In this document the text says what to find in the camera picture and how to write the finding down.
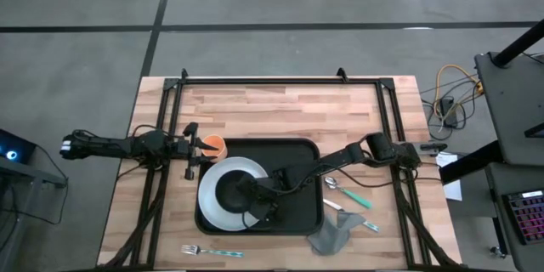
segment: butcher block tabletop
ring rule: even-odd
[[[395,82],[407,141],[429,141],[416,78],[391,77]],[[156,124],[163,81],[164,77],[142,79],[130,133],[140,124]],[[389,125],[394,128],[387,91],[384,94]],[[173,96],[168,101],[170,105],[167,108],[165,127],[169,123]],[[185,85],[176,134],[181,134],[189,122],[199,123],[198,136],[202,139],[210,134],[218,134],[224,138],[306,138],[317,144],[322,155],[340,150],[367,133],[383,130],[376,88],[366,84]],[[138,130],[139,133],[145,131],[145,128]],[[434,162],[430,157],[423,158],[423,161]],[[355,227],[351,230],[348,244],[339,253],[318,256],[312,253],[305,236],[205,235],[200,232],[195,224],[199,173],[196,169],[195,180],[185,180],[186,164],[187,161],[173,161],[171,164],[155,269],[406,268],[397,207],[390,185],[363,188],[339,172],[330,173],[342,187],[371,201],[372,209],[366,209],[342,192],[329,190],[325,186],[323,196],[348,212],[361,213],[379,226],[380,232],[374,233],[364,226]],[[120,173],[134,166],[137,166],[136,161],[123,161]],[[352,165],[345,169],[365,184],[391,181],[388,167]],[[145,169],[132,171],[116,183],[98,264],[104,264],[111,259],[136,226],[145,172]],[[419,168],[419,176],[439,178],[439,172],[434,166],[424,166]],[[416,188],[425,225],[448,255],[460,263],[461,257],[442,184],[435,180],[417,180]],[[325,214],[336,220],[335,210],[330,207],[324,209]],[[144,236],[141,261],[146,259],[150,227]],[[416,232],[411,227],[416,262],[421,263],[416,237]],[[245,257],[229,258],[212,254],[191,256],[182,253],[181,246],[189,244],[204,249],[244,252]]]

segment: black metal frame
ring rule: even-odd
[[[164,80],[161,103],[159,106],[159,112],[157,114],[156,126],[158,128],[163,127],[168,96],[175,89],[172,115],[170,119],[170,125],[168,132],[174,134],[176,132],[176,122],[179,114],[179,107],[181,105],[181,94],[183,86],[197,86],[197,85],[211,85],[211,84],[244,84],[244,85],[285,85],[285,84],[368,84],[374,85],[377,94],[378,109],[382,120],[382,128],[386,135],[392,137],[391,128],[388,121],[388,113],[386,109],[386,102],[384,98],[384,89],[388,90],[391,105],[393,110],[393,117],[395,127],[398,134],[398,141],[405,141],[405,132],[400,116],[399,103],[396,96],[393,78],[348,78],[345,71],[341,68],[338,70],[337,76],[328,78],[316,78],[316,77],[300,77],[300,78],[286,78],[286,77],[267,77],[267,78],[244,78],[244,77],[231,77],[231,78],[189,78],[187,72],[183,70],[181,78],[167,78]],[[400,170],[397,167],[391,167],[391,176],[394,181],[394,193],[395,198],[398,198],[398,193],[402,192],[400,188]],[[122,255],[116,262],[109,262],[106,266],[98,266],[93,270],[100,271],[123,271],[123,270],[149,270],[154,268],[156,258],[156,248],[158,244],[158,237],[161,228],[162,218],[162,204],[165,200],[167,178],[169,174],[169,163],[161,169],[161,177],[159,187],[156,192],[155,199],[150,204],[151,186],[155,177],[155,171],[148,169],[148,173],[144,183],[144,192],[142,195],[142,202],[139,211],[138,225],[134,232],[130,235],[127,243],[122,247]],[[415,214],[421,219],[421,208],[417,199],[416,186],[413,181],[411,173],[407,173],[407,185],[410,192],[411,206],[414,209]],[[406,264],[408,269],[414,266],[415,259],[413,249],[411,246],[410,232],[408,230],[408,223],[405,214],[398,209],[399,214],[399,226],[400,233],[405,249]],[[153,225],[151,230],[150,246],[147,253],[147,259],[145,263],[139,263],[139,256],[142,243],[142,235],[145,228],[149,225],[149,222],[153,219]],[[418,234],[419,247],[421,248],[422,262],[424,265],[430,265],[430,256],[427,246],[422,240],[422,237]],[[128,255],[132,253],[129,265],[124,265]]]

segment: gray cloth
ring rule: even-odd
[[[338,212],[337,225],[326,215],[320,230],[308,236],[312,251],[318,255],[334,255],[348,243],[349,230],[361,225],[366,219],[358,213]]]

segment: spoon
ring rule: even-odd
[[[358,202],[360,205],[362,205],[362,206],[364,206],[366,208],[371,208],[372,207],[372,204],[369,201],[363,199],[362,197],[356,195],[355,193],[353,193],[353,192],[351,192],[349,190],[345,190],[344,188],[338,186],[338,182],[334,178],[326,177],[325,178],[325,183],[330,189],[332,189],[332,190],[339,189],[344,194],[346,194],[347,196],[351,197],[356,202]]]

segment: white paper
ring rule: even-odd
[[[439,153],[436,156],[437,165],[443,167],[457,161],[457,155],[449,153]],[[459,180],[444,185],[445,198],[450,200],[462,201],[461,182]]]

